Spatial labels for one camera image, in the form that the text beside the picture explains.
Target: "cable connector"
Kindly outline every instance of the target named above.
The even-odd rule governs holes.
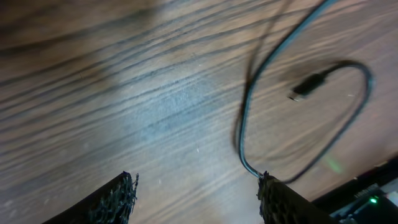
[[[287,96],[294,101],[300,101],[309,95],[313,90],[325,83],[324,74],[313,74],[306,78],[300,85],[293,88],[292,92]]]

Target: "wooden surface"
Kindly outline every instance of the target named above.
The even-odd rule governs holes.
[[[317,3],[1,1],[1,223],[41,223],[123,170],[140,174],[130,223],[261,223],[233,140],[246,74]],[[278,57],[254,94],[251,164],[286,179],[320,150],[362,76],[340,71],[300,103],[285,96],[340,58],[366,62],[376,89],[291,187],[315,199],[397,154],[397,11],[396,0],[338,1]]]

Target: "black cable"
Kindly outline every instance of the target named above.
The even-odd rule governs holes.
[[[303,19],[288,35],[286,35],[282,41],[273,49],[273,51],[266,57],[266,59],[261,63],[260,67],[256,70],[253,75],[252,80],[250,81],[248,88],[245,92],[244,99],[243,99],[243,109],[241,114],[241,123],[239,129],[239,158],[242,162],[242,165],[254,176],[257,178],[262,177],[262,173],[258,172],[255,168],[250,166],[246,161],[244,155],[244,134],[246,129],[246,123],[249,116],[249,109],[250,109],[250,102],[251,97],[254,91],[254,87],[258,79],[260,78],[261,74],[264,70],[271,64],[271,62],[278,56],[287,46],[288,44],[293,41],[296,36],[303,31],[303,29],[309,25],[323,10],[325,10],[328,6],[332,5],[335,0],[324,0],[320,3],[306,18]],[[358,107],[355,109],[354,113],[351,117],[345,122],[343,127],[336,133],[336,135],[330,140],[330,142],[321,150],[321,152],[314,158],[312,161],[304,167],[298,174],[293,176],[292,178],[284,181],[285,184],[292,183],[300,178],[306,171],[308,171],[314,164],[316,164],[332,147],[333,145],[339,140],[339,138],[343,135],[343,133],[349,128],[349,126],[354,122],[356,117],[360,114],[362,109],[364,108],[365,104],[368,102],[370,94],[372,92],[373,86],[373,76],[371,71],[363,64],[354,61],[340,61],[336,65],[330,67],[327,70],[319,74],[315,74],[307,78],[301,85],[293,89],[294,95],[291,96],[292,99],[296,99],[298,96],[305,96],[309,94],[312,90],[316,89],[318,86],[325,82],[325,79],[329,76],[329,74],[346,67],[353,67],[357,68],[362,71],[365,82],[365,91],[364,96]]]

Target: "wood grain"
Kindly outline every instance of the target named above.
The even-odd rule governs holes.
[[[246,74],[316,4],[2,1],[2,220],[41,223],[125,170],[140,173],[130,223],[261,223],[233,139]],[[272,64],[252,103],[251,164],[286,179],[320,150],[361,75],[341,71],[300,103],[285,96],[345,58],[376,74],[371,102],[291,187],[312,200],[397,154],[397,10],[396,0],[338,1]]]

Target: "wooden table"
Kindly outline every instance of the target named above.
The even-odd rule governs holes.
[[[41,223],[125,170],[140,174],[130,223],[262,223],[233,138],[246,77],[318,3],[1,1],[1,222]],[[397,10],[338,1],[278,57],[254,94],[251,164],[286,179],[320,150],[362,76],[342,70],[306,101],[285,96],[347,58],[376,74],[371,102],[290,187],[312,200],[397,154]]]

